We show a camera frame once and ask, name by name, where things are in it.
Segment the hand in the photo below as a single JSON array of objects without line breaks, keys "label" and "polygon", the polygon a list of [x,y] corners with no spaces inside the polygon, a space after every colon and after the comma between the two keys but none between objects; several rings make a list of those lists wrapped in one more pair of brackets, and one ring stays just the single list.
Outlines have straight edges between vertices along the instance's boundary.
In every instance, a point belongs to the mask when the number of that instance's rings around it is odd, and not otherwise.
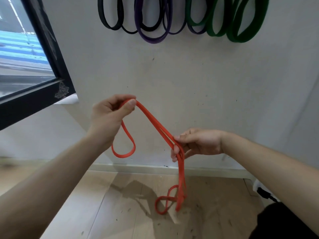
[{"label": "hand", "polygon": [[[112,145],[122,119],[134,110],[135,98],[133,95],[114,95],[93,106],[91,126],[87,136],[94,141],[94,144],[100,146],[103,152]],[[119,109],[122,102],[128,99],[131,100]]]},{"label": "hand", "polygon": [[[184,148],[185,158],[189,158],[195,154],[217,155],[224,153],[221,143],[224,133],[219,130],[190,128],[180,136],[174,136],[174,139],[180,142]],[[178,153],[179,148],[174,145],[174,149],[171,150],[173,162],[177,161],[176,154]]]}]

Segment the window glass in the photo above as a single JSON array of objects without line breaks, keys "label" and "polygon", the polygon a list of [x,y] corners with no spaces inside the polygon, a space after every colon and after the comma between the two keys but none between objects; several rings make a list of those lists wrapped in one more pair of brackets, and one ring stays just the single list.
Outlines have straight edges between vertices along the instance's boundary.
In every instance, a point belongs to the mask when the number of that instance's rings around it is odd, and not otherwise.
[{"label": "window glass", "polygon": [[55,79],[20,0],[0,0],[0,99]]}]

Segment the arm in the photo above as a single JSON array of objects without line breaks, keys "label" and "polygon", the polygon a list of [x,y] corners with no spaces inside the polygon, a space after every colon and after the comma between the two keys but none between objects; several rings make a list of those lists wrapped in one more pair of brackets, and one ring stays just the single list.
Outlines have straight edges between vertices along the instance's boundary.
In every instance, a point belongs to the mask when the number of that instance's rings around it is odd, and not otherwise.
[{"label": "arm", "polygon": [[[225,153],[271,190],[314,233],[319,235],[319,170],[233,133],[192,128],[174,137],[185,157]],[[172,159],[178,147],[172,151]]]},{"label": "arm", "polygon": [[90,165],[108,149],[136,101],[115,95],[94,105],[87,135],[0,197],[1,238],[40,238]]}]

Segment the black window frame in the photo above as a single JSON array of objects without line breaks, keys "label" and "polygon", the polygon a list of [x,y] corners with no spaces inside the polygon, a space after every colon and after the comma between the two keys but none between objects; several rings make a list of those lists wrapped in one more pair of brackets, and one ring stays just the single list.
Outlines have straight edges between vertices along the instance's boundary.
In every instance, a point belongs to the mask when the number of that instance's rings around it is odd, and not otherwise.
[{"label": "black window frame", "polygon": [[[21,2],[54,72],[55,79],[0,97],[0,130],[75,93],[42,0],[21,0]],[[25,77],[32,83],[32,77]],[[1,78],[8,80],[11,77],[0,76]]]}]

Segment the red resistance band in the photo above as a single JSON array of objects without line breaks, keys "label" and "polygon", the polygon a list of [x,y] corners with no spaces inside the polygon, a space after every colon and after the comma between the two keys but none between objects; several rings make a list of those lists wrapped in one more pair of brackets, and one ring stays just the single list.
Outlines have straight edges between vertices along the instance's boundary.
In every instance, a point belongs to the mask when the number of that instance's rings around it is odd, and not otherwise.
[{"label": "red resistance band", "polygon": [[[129,100],[124,101],[120,107],[122,107],[126,102],[128,102]],[[136,106],[138,108],[141,109],[141,111],[147,116],[147,118],[150,120],[150,122],[154,125],[154,127],[156,128],[156,130],[162,135],[162,137],[164,138],[164,140],[168,143],[168,145],[174,149],[174,144],[171,142],[171,140],[179,147],[180,151],[177,154],[177,161],[178,161],[178,185],[173,185],[167,193],[167,196],[160,196],[156,199],[155,201],[155,210],[158,214],[164,215],[167,210],[168,210],[168,202],[169,201],[176,201],[176,211],[179,211],[181,209],[181,204],[183,203],[184,199],[186,198],[186,193],[184,193],[184,190],[186,192],[186,184],[185,184],[185,173],[184,173],[184,159],[185,159],[185,154],[184,154],[184,149],[183,147],[174,140],[173,136],[168,132],[168,130],[166,130],[165,127],[163,127],[162,124],[160,124],[160,122],[138,101],[136,101]],[[136,149],[135,146],[135,142],[131,136],[131,134],[129,133],[129,131],[126,129],[126,126],[124,124],[124,122],[122,121],[122,128],[125,131],[125,133],[127,134],[127,136],[129,137],[129,139],[132,141],[133,143],[133,149],[127,153],[127,154],[118,154],[117,152],[114,151],[113,148],[113,144],[112,144],[112,151],[114,153],[114,155],[118,158],[127,158],[129,156],[131,156]],[[177,188],[177,197],[172,197],[169,196],[170,192]],[[166,204],[165,204],[165,210],[163,211],[159,211],[157,209],[157,204],[160,200],[166,200]]]}]

